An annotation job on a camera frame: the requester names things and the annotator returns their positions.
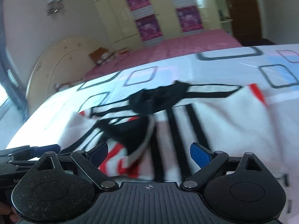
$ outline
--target brown door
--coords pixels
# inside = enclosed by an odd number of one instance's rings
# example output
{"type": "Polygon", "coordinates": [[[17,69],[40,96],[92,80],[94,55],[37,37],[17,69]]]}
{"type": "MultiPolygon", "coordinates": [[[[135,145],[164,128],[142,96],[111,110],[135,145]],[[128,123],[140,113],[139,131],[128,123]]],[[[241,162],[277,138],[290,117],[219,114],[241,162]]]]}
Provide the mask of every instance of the brown door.
{"type": "Polygon", "coordinates": [[[257,0],[227,0],[234,37],[244,44],[258,44],[262,38],[257,0]]]}

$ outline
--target shelf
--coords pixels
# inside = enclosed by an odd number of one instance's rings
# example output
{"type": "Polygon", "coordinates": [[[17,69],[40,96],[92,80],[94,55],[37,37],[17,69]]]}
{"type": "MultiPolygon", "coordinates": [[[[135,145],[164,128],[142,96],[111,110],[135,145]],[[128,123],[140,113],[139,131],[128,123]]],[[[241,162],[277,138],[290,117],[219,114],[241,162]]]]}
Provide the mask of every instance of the shelf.
{"type": "Polygon", "coordinates": [[[225,20],[225,21],[220,21],[220,23],[221,23],[221,24],[223,24],[223,23],[229,23],[229,22],[231,22],[231,21],[233,21],[233,19],[228,19],[228,20],[225,20]]]}

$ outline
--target pink bedspread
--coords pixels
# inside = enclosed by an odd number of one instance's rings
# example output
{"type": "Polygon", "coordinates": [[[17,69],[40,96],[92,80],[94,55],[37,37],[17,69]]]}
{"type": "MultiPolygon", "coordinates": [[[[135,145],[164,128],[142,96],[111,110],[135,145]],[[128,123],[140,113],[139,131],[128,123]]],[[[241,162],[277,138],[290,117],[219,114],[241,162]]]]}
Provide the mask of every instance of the pink bedspread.
{"type": "Polygon", "coordinates": [[[118,56],[105,65],[95,66],[85,75],[85,79],[92,80],[116,71],[177,56],[237,47],[242,45],[223,29],[206,31],[169,39],[157,46],[118,56]]]}

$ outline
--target crosshair symbol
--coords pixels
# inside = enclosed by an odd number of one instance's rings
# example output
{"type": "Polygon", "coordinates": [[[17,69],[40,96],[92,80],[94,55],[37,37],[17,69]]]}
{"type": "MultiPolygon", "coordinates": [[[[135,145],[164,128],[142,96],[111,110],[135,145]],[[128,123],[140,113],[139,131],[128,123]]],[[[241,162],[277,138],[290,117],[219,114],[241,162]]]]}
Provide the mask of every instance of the crosshair symbol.
{"type": "Polygon", "coordinates": [[[152,186],[152,185],[147,185],[147,186],[145,186],[148,190],[150,190],[150,189],[152,189],[154,186],[152,186]]]}

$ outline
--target curved headboard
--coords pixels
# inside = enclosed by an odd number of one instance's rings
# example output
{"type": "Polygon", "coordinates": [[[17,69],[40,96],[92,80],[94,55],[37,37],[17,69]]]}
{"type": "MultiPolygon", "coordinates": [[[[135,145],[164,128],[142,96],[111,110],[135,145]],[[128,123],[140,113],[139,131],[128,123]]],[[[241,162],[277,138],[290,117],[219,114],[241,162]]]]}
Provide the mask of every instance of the curved headboard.
{"type": "Polygon", "coordinates": [[[69,38],[52,45],[38,60],[27,86],[28,113],[32,115],[56,93],[56,83],[81,79],[95,64],[89,54],[100,47],[92,38],[69,38]]]}

